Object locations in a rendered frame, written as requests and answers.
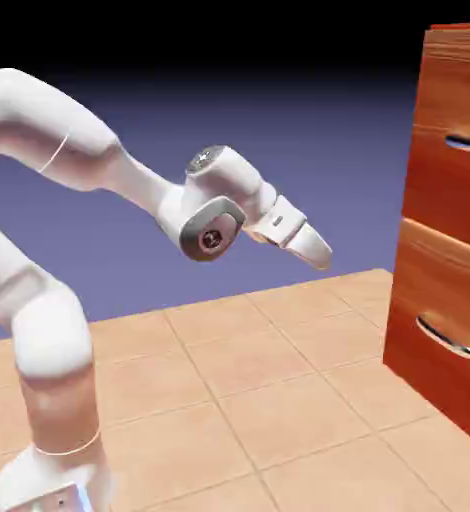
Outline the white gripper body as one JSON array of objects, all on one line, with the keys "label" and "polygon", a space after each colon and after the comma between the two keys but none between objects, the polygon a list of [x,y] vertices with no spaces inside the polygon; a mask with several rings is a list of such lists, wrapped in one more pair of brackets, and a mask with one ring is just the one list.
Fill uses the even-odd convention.
[{"label": "white gripper body", "polygon": [[319,270],[331,265],[331,247],[308,222],[292,236],[285,250]]}]

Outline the reddish wooden cabinet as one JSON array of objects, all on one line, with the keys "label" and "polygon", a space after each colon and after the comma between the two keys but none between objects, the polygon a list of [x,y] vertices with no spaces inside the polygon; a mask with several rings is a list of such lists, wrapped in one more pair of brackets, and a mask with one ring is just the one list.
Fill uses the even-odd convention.
[{"label": "reddish wooden cabinet", "polygon": [[470,23],[425,34],[413,127],[470,132]]}]

